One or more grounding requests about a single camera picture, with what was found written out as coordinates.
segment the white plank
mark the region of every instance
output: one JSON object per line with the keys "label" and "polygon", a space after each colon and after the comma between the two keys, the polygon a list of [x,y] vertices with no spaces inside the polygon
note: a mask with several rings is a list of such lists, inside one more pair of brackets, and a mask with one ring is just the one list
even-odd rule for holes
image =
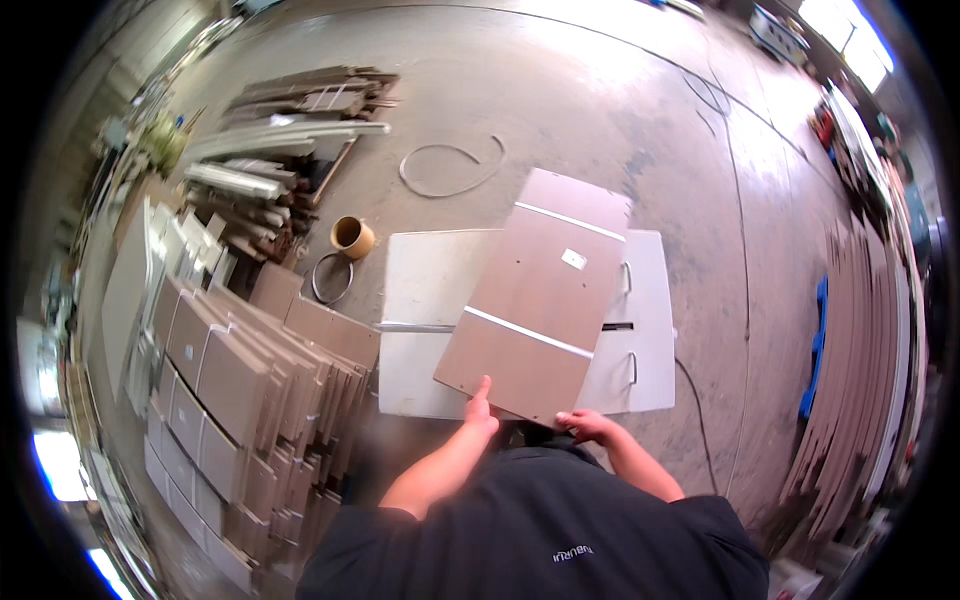
{"label": "white plank", "polygon": [[127,229],[117,253],[104,301],[101,304],[101,327],[110,390],[116,401],[121,377],[127,365],[134,325],[138,323],[141,304],[150,276],[147,248],[147,202],[141,202]]}
{"label": "white plank", "polygon": [[867,488],[863,493],[863,499],[867,502],[870,502],[880,491],[883,478],[887,474],[887,469],[890,467],[890,461],[893,458],[894,447],[897,445],[897,435],[900,432],[900,422],[903,418],[903,400],[906,396],[906,382],[909,374],[907,367],[910,361],[910,288],[907,285],[906,269],[893,256],[888,256],[887,260],[896,264],[897,365],[894,371],[894,389],[890,397],[890,409],[887,413],[886,426],[883,429],[882,446],[876,456],[876,463],[870,475],[870,480],[867,482]]}

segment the floor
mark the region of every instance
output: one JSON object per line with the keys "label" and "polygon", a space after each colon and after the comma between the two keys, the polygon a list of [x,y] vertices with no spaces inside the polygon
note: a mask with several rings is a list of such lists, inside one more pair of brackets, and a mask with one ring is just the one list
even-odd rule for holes
{"label": "floor", "polygon": [[[500,227],[532,167],[630,197],[631,227],[663,238],[676,356],[703,404],[717,489],[755,530],[789,467],[810,377],[825,227],[848,217],[840,181],[805,123],[816,84],[757,50],[738,27],[723,15],[708,13],[703,23],[630,0],[288,0],[184,72],[171,108],[191,114],[207,106],[199,135],[213,131],[250,82],[341,63],[401,74],[391,94],[401,102],[385,114],[393,132],[355,145],[298,266],[305,271],[330,251],[336,219],[366,219],[379,246],[357,263],[336,305],[366,323],[379,320],[392,233]],[[718,81],[726,95],[711,96],[699,78]],[[397,176],[414,148],[455,144],[483,164],[438,151],[411,167],[424,185],[455,188],[497,160],[494,133],[506,143],[506,162],[463,195],[427,200]],[[695,395],[679,369],[676,376],[675,408],[620,422],[687,494],[711,493]],[[125,468],[148,488],[141,503],[171,589],[185,597],[239,593],[194,556],[197,548],[178,554],[177,544],[192,542],[164,514],[137,459],[142,449],[130,447],[141,444],[138,431],[121,423],[135,416],[110,419],[111,443],[120,454],[129,450]],[[367,434],[382,453],[382,472],[395,472],[449,430],[449,423],[378,416]],[[265,596],[289,594],[268,588]]]}

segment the metal handle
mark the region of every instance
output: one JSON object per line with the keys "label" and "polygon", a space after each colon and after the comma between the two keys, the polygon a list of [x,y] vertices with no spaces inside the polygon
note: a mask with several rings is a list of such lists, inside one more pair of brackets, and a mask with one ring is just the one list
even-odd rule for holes
{"label": "metal handle", "polygon": [[630,294],[634,291],[634,278],[630,274],[630,263],[625,260],[623,266],[627,268],[627,291],[624,293]]}
{"label": "metal handle", "polygon": [[636,352],[631,352],[630,357],[634,359],[634,380],[630,382],[630,385],[636,385]]}

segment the sticker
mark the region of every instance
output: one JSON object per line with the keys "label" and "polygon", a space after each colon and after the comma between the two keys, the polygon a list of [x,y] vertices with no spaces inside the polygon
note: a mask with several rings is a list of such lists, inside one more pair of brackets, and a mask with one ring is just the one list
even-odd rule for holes
{"label": "sticker", "polygon": [[577,271],[583,271],[584,267],[587,266],[587,257],[581,256],[570,248],[564,250],[564,255],[560,259]]}

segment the white board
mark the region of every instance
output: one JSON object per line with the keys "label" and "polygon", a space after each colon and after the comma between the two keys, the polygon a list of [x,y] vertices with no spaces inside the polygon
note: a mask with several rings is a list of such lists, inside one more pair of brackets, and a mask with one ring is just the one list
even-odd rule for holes
{"label": "white board", "polygon": [[120,252],[117,253],[116,262],[113,263],[100,309],[107,372],[114,401],[120,391],[134,326],[138,323],[150,274],[151,259],[147,248],[148,205],[141,202],[133,215]]}
{"label": "white board", "polygon": [[391,235],[381,321],[456,325],[501,233],[460,229]]}
{"label": "white board", "polygon": [[887,474],[887,469],[890,467],[890,461],[894,455],[897,435],[900,432],[900,422],[903,419],[903,400],[906,396],[907,367],[910,361],[910,288],[907,285],[906,269],[891,254],[891,252],[888,252],[887,260],[896,264],[897,365],[894,370],[894,389],[890,396],[890,409],[887,413],[886,426],[883,429],[882,445],[879,454],[876,456],[876,463],[874,463],[874,470],[870,474],[870,480],[867,482],[867,488],[863,493],[863,499],[867,502],[872,500],[876,493],[880,491],[883,478]]}
{"label": "white board", "polygon": [[[500,229],[403,233],[390,238],[384,323],[454,325],[472,294]],[[674,405],[673,317],[660,234],[628,231],[621,291],[606,321],[633,330],[603,331],[578,408],[635,413]],[[383,332],[380,412],[461,419],[466,397],[433,380],[450,333]],[[636,384],[634,359],[636,356]]]}

